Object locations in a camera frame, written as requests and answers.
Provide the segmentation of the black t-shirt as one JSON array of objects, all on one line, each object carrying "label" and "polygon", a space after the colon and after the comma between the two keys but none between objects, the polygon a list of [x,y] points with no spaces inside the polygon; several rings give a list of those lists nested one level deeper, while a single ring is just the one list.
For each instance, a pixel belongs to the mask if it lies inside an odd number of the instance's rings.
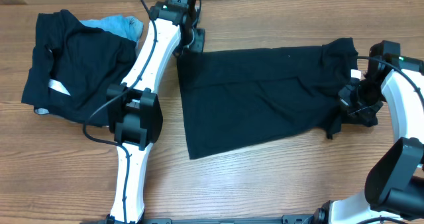
[{"label": "black t-shirt", "polygon": [[344,123],[338,93],[356,69],[351,38],[321,46],[186,53],[177,62],[191,159]]}]

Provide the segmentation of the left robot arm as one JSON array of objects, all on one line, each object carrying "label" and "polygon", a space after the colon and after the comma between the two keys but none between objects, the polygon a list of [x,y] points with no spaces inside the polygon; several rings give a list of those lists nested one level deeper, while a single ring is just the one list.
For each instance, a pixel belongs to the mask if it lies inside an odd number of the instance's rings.
[{"label": "left robot arm", "polygon": [[166,0],[148,10],[150,22],[140,53],[119,85],[107,90],[109,130],[118,154],[115,200],[106,223],[141,223],[148,156],[162,130],[158,87],[173,54],[202,52],[197,27],[201,0]]}]

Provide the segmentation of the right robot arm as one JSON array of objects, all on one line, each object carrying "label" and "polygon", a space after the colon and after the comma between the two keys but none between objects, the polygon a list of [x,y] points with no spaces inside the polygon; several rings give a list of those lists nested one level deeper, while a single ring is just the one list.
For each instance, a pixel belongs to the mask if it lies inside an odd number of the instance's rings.
[{"label": "right robot arm", "polygon": [[370,48],[364,77],[352,71],[339,92],[342,110],[369,122],[387,104],[394,144],[371,169],[364,189],[346,199],[328,201],[304,223],[406,223],[423,218],[423,61],[401,55],[397,42]]}]

